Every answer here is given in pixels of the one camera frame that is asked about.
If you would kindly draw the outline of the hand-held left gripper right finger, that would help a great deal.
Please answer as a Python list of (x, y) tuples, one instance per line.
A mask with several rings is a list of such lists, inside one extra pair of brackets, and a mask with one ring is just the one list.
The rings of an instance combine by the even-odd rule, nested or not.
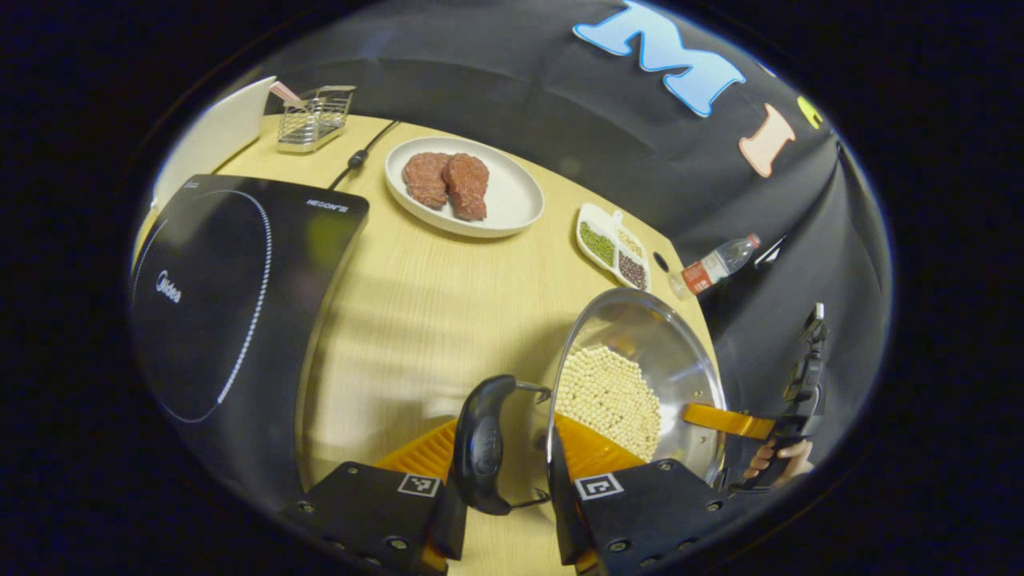
[(641, 462), (560, 414), (547, 470), (560, 554), (577, 576), (679, 574), (749, 510), (679, 460)]

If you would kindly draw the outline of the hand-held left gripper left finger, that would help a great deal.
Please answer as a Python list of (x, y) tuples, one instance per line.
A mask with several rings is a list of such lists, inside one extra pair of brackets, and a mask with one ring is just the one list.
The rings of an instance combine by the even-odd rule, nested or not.
[(457, 423), (375, 464), (343, 462), (287, 503), (285, 526), (373, 575), (446, 575), (461, 560), (467, 506), (449, 479)]

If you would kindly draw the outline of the steel pot with black handle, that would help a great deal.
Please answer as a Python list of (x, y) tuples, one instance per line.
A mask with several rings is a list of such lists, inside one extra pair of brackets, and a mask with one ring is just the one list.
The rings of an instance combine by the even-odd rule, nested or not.
[(712, 358), (677, 313), (651, 293), (618, 288), (596, 296), (540, 356), (538, 377), (493, 376), (468, 394), (458, 416), (450, 480), (484, 515), (509, 515), (552, 499), (549, 433), (558, 376), (571, 351), (608, 346), (640, 365), (662, 403), (652, 460), (679, 460), (712, 486), (725, 459), (724, 434), (682, 420), (691, 402), (725, 408)]

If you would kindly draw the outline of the black induction cooktop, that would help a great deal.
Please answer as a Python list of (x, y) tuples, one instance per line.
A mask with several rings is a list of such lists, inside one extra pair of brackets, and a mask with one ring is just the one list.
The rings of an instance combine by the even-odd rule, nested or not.
[(197, 174), (168, 201), (130, 284), (130, 330), (164, 415), (198, 461), (271, 513), (302, 497), (298, 396), (369, 201)]

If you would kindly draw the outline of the pile of yellow soybeans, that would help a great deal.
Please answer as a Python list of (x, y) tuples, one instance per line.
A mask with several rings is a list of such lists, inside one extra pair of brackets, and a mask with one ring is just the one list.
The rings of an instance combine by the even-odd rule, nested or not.
[(662, 440), (662, 403), (640, 365), (608, 346), (571, 351), (555, 395), (560, 433), (610, 442), (633, 462), (651, 462)]

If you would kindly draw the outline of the clear water bottle red label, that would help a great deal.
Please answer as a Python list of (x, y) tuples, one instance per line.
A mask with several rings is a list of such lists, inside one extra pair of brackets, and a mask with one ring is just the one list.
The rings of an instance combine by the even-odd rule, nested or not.
[(691, 266), (670, 273), (670, 288), (677, 298), (701, 295), (744, 268), (760, 245), (761, 239), (756, 234), (726, 241)]

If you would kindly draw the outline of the pile of green beans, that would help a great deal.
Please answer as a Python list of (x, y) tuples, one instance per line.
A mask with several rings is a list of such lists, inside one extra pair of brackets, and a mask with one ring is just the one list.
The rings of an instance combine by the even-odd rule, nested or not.
[(614, 265), (615, 247), (612, 240), (600, 234), (593, 227), (590, 227), (588, 222), (581, 222), (578, 227), (579, 237), (584, 242), (586, 248), (589, 249), (600, 260), (604, 262), (605, 265)]

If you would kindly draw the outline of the white divided dish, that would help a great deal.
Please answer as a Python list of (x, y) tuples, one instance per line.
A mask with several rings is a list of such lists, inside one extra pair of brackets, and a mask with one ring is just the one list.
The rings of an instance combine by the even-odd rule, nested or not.
[[(578, 227), (579, 223), (581, 222), (588, 222), (589, 225), (593, 227), (594, 230), (596, 230), (600, 234), (604, 234), (605, 236), (607, 236), (612, 240), (612, 243), (614, 244), (615, 247), (613, 266), (608, 266), (605, 265), (604, 262), (600, 262), (600, 260), (596, 258), (596, 256), (593, 255), (593, 253), (589, 251), (588, 248), (586, 248), (584, 242), (579, 237)], [(622, 246), (622, 244), (618, 243), (618, 235), (617, 235), (618, 229), (628, 230), (635, 237), (636, 241), (642, 246), (644, 250), (645, 253), (644, 259), (637, 258), (637, 256), (633, 255), (631, 252), (626, 250), (625, 246)], [(577, 248), (579, 248), (579, 251), (582, 252), (582, 255), (584, 255), (585, 258), (592, 263), (592, 265), (599, 268), (600, 270), (603, 270), (603, 272), (611, 274), (611, 276), (614, 276), (615, 280), (617, 280), (618, 283), (621, 283), (622, 285), (629, 288), (633, 288), (633, 286), (626, 283), (624, 278), (622, 278), (621, 274), (618, 273), (618, 251), (622, 250), (626, 252), (626, 254), (628, 254), (630, 258), (636, 260), (637, 263), (640, 263), (640, 266), (643, 266), (645, 269), (647, 276), (647, 289), (644, 291), (650, 291), (651, 289), (650, 252), (647, 250), (647, 248), (644, 247), (644, 245), (642, 244), (640, 239), (636, 236), (636, 234), (634, 234), (632, 230), (628, 229), (628, 227), (625, 227), (623, 212), (618, 210), (612, 213), (606, 212), (603, 209), (599, 208), (597, 205), (589, 202), (581, 204), (581, 206), (578, 209), (578, 214), (575, 218), (574, 240)]]

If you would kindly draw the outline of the white round plate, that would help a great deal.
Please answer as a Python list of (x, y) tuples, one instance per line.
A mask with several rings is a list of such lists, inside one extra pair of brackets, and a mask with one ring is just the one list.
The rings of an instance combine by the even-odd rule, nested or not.
[[(490, 178), (484, 203), (487, 216), (483, 220), (457, 218), (450, 206), (432, 210), (407, 193), (402, 177), (407, 161), (414, 154), (471, 154), (489, 168)], [(386, 157), (384, 175), (392, 197), (416, 218), (429, 227), (461, 236), (498, 239), (522, 232), (534, 225), (545, 208), (545, 198), (534, 175), (500, 150), (479, 142), (450, 136), (425, 136), (396, 146)]]

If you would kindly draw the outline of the brown meat patty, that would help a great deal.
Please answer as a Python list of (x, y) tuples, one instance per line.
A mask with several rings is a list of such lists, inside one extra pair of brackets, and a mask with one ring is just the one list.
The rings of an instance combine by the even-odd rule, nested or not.
[(423, 152), (413, 154), (402, 169), (407, 194), (428, 209), (439, 210), (447, 202), (445, 170), (450, 154)]
[(490, 172), (486, 164), (472, 154), (453, 154), (442, 177), (454, 215), (464, 220), (483, 220), (487, 216), (484, 197), (489, 189)]

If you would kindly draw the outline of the black backdrop cloth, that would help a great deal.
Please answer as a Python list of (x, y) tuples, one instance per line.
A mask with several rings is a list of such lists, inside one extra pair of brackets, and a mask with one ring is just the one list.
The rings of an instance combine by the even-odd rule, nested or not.
[(874, 394), (893, 307), (889, 237), (850, 128), (812, 126), (790, 78), (688, 16), (658, 10), (688, 51), (742, 73), (699, 116), (644, 70), (645, 35), (615, 55), (578, 38), (625, 0), (385, 0), (288, 45), (263, 63), (300, 87), (362, 82), (361, 114), (451, 129), (522, 154), (636, 215), (686, 256), (728, 234), (763, 232), (780, 251), (713, 288), (701, 303), (726, 392), (765, 410), (778, 401), (798, 310), (820, 299), (830, 321), (829, 405), (810, 460), (838, 468), (854, 452)]

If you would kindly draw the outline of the white toaster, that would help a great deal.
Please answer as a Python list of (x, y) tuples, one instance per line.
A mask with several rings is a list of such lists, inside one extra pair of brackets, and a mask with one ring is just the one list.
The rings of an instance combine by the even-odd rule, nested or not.
[(270, 87), (269, 76), (227, 95), (205, 110), (190, 125), (158, 172), (150, 208), (160, 211), (173, 194), (196, 174), (212, 174), (260, 135), (261, 119)]

